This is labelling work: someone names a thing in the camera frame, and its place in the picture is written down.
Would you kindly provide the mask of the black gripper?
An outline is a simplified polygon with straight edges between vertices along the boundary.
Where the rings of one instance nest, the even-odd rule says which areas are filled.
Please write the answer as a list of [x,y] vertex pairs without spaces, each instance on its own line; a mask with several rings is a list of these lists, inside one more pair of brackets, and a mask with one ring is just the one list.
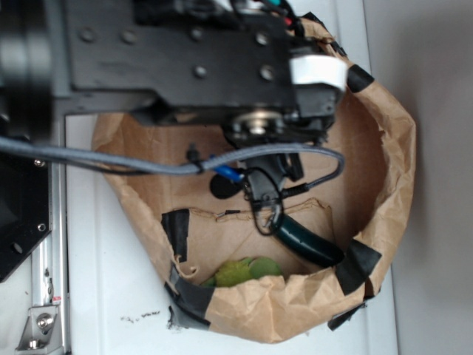
[[321,143],[347,65],[290,34],[287,7],[217,1],[67,1],[79,112],[129,112],[142,124],[218,125],[238,145]]

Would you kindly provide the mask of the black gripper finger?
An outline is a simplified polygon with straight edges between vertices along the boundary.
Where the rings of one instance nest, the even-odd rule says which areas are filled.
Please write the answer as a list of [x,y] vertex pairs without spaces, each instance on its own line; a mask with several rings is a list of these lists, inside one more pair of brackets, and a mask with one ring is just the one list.
[[286,180],[303,178],[297,153],[263,155],[244,161],[245,194],[257,231],[270,236],[279,230],[285,212],[283,189]]

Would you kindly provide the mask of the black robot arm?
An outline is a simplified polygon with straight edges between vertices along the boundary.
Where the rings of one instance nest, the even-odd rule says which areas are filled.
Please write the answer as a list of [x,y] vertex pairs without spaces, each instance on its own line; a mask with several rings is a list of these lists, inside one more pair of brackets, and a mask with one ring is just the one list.
[[[3,1],[1,150],[116,175],[215,171],[240,185],[262,234],[280,230],[302,182],[299,153],[323,143],[348,68],[305,35],[286,1]],[[153,126],[216,125],[235,152],[185,163],[52,148],[65,115],[126,112]]]

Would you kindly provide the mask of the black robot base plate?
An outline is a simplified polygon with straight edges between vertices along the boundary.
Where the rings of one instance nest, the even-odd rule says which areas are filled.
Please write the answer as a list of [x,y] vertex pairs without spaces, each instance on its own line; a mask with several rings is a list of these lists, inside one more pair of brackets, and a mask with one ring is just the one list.
[[50,170],[28,142],[1,138],[1,281],[50,232]]

